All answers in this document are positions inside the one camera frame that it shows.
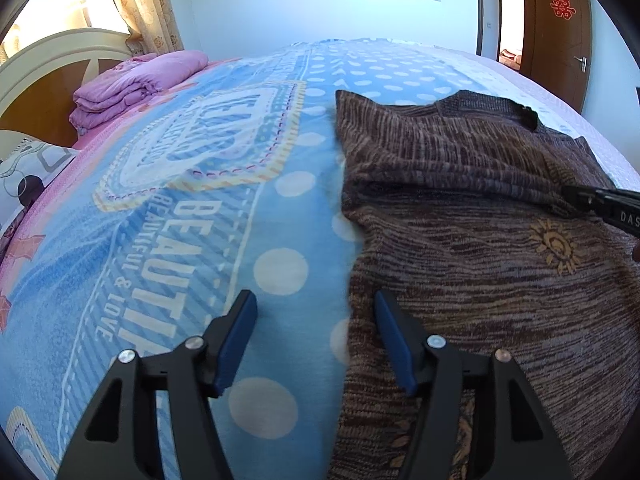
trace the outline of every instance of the printed badge on bed sheet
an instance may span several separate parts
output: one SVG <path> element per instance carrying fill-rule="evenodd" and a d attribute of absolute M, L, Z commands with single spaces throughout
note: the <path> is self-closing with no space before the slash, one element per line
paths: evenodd
<path fill-rule="evenodd" d="M 305 82 L 273 81 L 190 100 L 136 134 L 94 192 L 103 211 L 162 188 L 201 191 L 278 176 L 294 145 Z"/>

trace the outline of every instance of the headboard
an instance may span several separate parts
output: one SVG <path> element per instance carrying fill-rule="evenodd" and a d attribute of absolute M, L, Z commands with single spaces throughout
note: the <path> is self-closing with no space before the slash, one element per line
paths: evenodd
<path fill-rule="evenodd" d="M 0 159 L 20 138 L 3 130 L 73 145 L 78 140 L 68 121 L 73 93 L 131 56 L 127 38 L 101 28 L 67 30 L 31 44 L 0 66 Z"/>

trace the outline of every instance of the sun embroidery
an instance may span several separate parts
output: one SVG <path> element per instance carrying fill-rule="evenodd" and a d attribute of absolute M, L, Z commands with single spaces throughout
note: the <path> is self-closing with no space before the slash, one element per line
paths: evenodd
<path fill-rule="evenodd" d="M 553 225 L 551 220 L 539 219 L 531 224 L 531 230 L 533 234 L 529 240 L 539 244 L 536 252 L 545 256 L 546 264 L 557 269 L 560 276 L 565 270 L 573 274 L 580 264 L 580 258 L 576 254 L 578 245 L 562 224 Z"/>

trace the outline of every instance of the metal rivet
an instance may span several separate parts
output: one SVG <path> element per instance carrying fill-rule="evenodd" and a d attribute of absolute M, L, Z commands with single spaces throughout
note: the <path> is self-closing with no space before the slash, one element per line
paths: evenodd
<path fill-rule="evenodd" d="M 498 348 L 495 351 L 495 358 L 498 359 L 501 363 L 508 363 L 511 361 L 511 352 L 505 350 L 504 348 Z"/>
<path fill-rule="evenodd" d="M 197 350 L 198 348 L 202 348 L 202 345 L 204 345 L 204 339 L 201 338 L 199 335 L 195 335 L 193 337 L 188 338 L 187 341 L 184 342 L 184 345 L 189 350 Z"/>
<path fill-rule="evenodd" d="M 118 361 L 124 364 L 132 362 L 135 358 L 136 353 L 131 349 L 123 350 L 118 354 Z"/>
<path fill-rule="evenodd" d="M 444 339 L 441 335 L 430 335 L 427 338 L 427 345 L 431 348 L 444 348 L 444 345 L 447 344 L 447 340 Z"/>

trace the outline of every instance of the ribbed fabric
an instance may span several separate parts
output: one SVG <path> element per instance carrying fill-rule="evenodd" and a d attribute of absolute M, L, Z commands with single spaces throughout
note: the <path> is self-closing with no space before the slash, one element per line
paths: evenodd
<path fill-rule="evenodd" d="M 507 99 L 461 91 L 432 106 L 338 91 L 342 212 L 364 231 L 353 267 L 347 372 L 331 480 L 394 478 L 418 402 L 396 387 L 373 318 L 388 288 L 460 348 L 508 348 L 578 480 L 600 465 L 640 399 L 640 269 L 634 240 L 561 197 L 614 187 L 585 139 Z M 473 399 L 452 478 L 464 478 Z"/>

